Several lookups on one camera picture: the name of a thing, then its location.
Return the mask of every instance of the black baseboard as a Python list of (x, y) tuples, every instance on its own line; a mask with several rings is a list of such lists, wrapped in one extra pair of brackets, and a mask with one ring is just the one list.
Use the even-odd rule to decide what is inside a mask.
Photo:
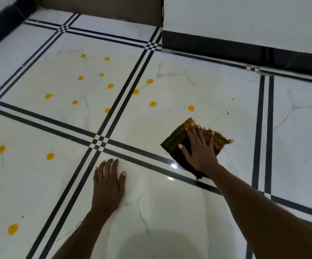
[(16, 0), (0, 11), (0, 41), (37, 10), (35, 0)]
[(162, 48), (312, 75), (312, 54), (310, 53), (171, 31), (162, 32)]

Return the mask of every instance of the marble tile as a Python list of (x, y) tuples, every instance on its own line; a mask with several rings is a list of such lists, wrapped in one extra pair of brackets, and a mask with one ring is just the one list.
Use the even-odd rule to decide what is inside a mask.
[(0, 86), (53, 34), (52, 30), (21, 25), (0, 42)]
[(142, 51), (63, 34), (3, 101), (96, 133)]
[(130, 23), (89, 15), (81, 15), (78, 20), (73, 23), (72, 27), (114, 34), (146, 42), (150, 40), (156, 29), (155, 26), (147, 26), (145, 24)]
[(312, 208), (312, 83), (275, 77), (272, 195)]
[(111, 139), (171, 158), (160, 144), (192, 117), (235, 140), (218, 159), (250, 184), (259, 79), (251, 71), (155, 52), (136, 86), (139, 93), (132, 94)]
[(64, 24), (72, 14), (52, 9), (39, 9), (29, 18), (49, 23)]
[[(95, 166), (109, 158), (101, 153)], [(120, 160), (118, 170), (127, 170), (126, 194), (103, 227), (92, 258), (245, 257), (246, 241), (222, 196), (127, 161)], [(47, 258), (89, 211), (92, 173)]]
[(26, 257), (86, 150), (0, 116), (0, 258)]

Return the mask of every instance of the finger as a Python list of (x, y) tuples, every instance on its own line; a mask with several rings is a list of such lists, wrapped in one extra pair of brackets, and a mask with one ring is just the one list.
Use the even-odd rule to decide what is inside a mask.
[(199, 139), (201, 140), (201, 142), (203, 144), (206, 145), (206, 142), (205, 142), (205, 139), (204, 139), (204, 136), (203, 136), (203, 133), (202, 133), (202, 127), (200, 127), (200, 125), (197, 125), (197, 129), (198, 129)]
[(101, 182), (103, 180), (103, 168), (104, 165), (106, 164), (106, 161), (103, 161), (100, 166), (97, 169), (97, 178), (98, 178), (98, 182)]
[(95, 168), (95, 172), (93, 173), (93, 184), (94, 185), (98, 184), (98, 174), (97, 174), (97, 171), (98, 171), (98, 166)]
[(121, 198), (125, 194), (126, 174), (127, 174), (126, 171), (122, 171), (122, 173), (120, 174), (120, 177), (119, 177), (119, 194), (120, 194)]
[(104, 166), (104, 179), (110, 178), (110, 166), (112, 164), (113, 159), (109, 159)]
[(194, 123), (191, 123), (191, 131), (192, 131), (193, 137), (194, 137), (194, 139), (196, 140), (196, 142), (199, 143), (199, 144), (201, 144), (202, 142), (200, 141), (200, 139), (199, 139), (199, 137), (198, 137), (196, 128), (194, 127)]
[(119, 163), (119, 159), (116, 158), (112, 164), (111, 175), (110, 175), (110, 177), (115, 179), (117, 182), (118, 182), (118, 163)]
[(191, 145), (194, 145), (196, 143), (196, 139), (194, 139), (194, 136), (191, 133), (191, 131), (189, 131), (187, 128), (185, 128), (185, 132), (187, 133), (187, 136), (190, 139)]
[(214, 147), (214, 134), (215, 134), (215, 132), (212, 131), (211, 137), (210, 137), (210, 143), (209, 143), (210, 147)]
[(188, 153), (186, 147), (184, 147), (182, 144), (178, 144), (178, 147), (180, 148), (180, 151), (184, 154), (186, 161), (190, 162), (192, 157)]

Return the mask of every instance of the brown cloth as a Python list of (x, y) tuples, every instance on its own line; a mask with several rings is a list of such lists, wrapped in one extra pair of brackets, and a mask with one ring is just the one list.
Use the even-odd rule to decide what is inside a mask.
[[(180, 151), (178, 144), (182, 144), (186, 147), (189, 154), (191, 154), (191, 143), (190, 140), (185, 132), (185, 128), (188, 130), (191, 129), (191, 123), (195, 124), (195, 121), (192, 118), (188, 118), (182, 125), (180, 125), (178, 128), (175, 129), (174, 132), (171, 133), (171, 135), (161, 143), (161, 146), (173, 157), (173, 159), (182, 166), (185, 170), (193, 173), (197, 179), (203, 178), (207, 176), (197, 171), (190, 165), (186, 158), (184, 157), (183, 153)], [(206, 144), (209, 145), (210, 137), (212, 134), (212, 130), (206, 130), (204, 127), (202, 127), (202, 133), (205, 138)], [(217, 156), (219, 152), (222, 150), (223, 146), (225, 144), (230, 144), (234, 140), (230, 139), (227, 140), (225, 137), (223, 137), (219, 132), (214, 132), (214, 151), (215, 155)]]

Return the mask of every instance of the yellow paint dot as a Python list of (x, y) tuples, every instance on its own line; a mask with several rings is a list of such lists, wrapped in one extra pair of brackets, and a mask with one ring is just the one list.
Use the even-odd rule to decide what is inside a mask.
[(54, 153), (49, 153), (49, 154), (47, 154), (47, 160), (51, 160), (51, 159), (53, 159), (53, 158), (54, 158), (54, 156), (55, 156), (55, 154), (54, 154)]
[(16, 223), (12, 224), (7, 230), (8, 235), (14, 235), (15, 232), (18, 230), (18, 227), (19, 225), (17, 225)]
[(6, 146), (0, 146), (0, 154), (2, 154), (6, 150)]

